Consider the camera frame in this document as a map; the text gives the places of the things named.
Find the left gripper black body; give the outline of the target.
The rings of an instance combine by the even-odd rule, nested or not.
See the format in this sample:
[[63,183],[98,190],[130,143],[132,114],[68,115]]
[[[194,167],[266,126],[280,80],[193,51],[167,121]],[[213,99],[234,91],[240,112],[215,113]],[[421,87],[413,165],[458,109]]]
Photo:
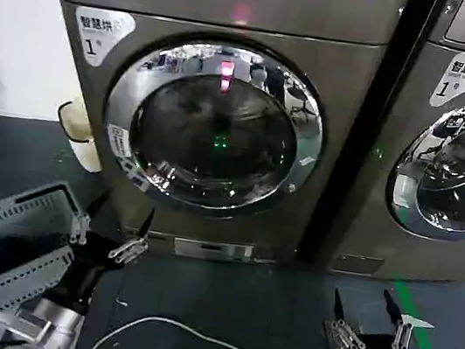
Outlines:
[[109,259],[109,253],[120,246],[117,241],[94,231],[86,234],[86,241],[83,245],[73,244],[72,263],[58,284],[47,290],[45,297],[81,316],[87,314],[89,302],[103,274],[117,269],[115,260]]

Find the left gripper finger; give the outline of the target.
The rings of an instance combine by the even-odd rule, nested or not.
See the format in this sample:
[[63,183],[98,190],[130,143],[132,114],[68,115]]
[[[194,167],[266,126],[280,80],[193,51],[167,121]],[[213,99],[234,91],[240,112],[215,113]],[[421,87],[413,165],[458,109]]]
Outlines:
[[92,219],[104,207],[110,196],[110,190],[105,190],[93,200],[85,210],[79,210],[72,216],[68,241],[71,244],[84,246],[87,244],[87,233],[90,232]]
[[114,262],[128,264],[132,262],[136,257],[139,257],[146,250],[149,249],[149,240],[148,232],[151,225],[151,221],[155,216],[155,209],[152,209],[147,216],[147,219],[142,223],[139,228],[137,237],[130,239],[125,242],[123,245],[120,245],[118,248],[110,250],[108,253],[109,260],[114,260]]

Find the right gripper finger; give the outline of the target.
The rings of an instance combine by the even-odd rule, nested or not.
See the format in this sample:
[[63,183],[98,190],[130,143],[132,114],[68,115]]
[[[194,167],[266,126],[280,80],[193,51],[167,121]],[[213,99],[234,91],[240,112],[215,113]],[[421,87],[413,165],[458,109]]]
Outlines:
[[392,349],[408,349],[413,331],[411,316],[400,312],[398,305],[394,302],[391,293],[388,290],[384,291],[384,297],[386,304],[385,308],[396,327],[394,340],[392,342]]
[[337,349],[366,349],[364,341],[346,322],[339,289],[334,291],[334,318],[326,320],[324,327],[327,338]]

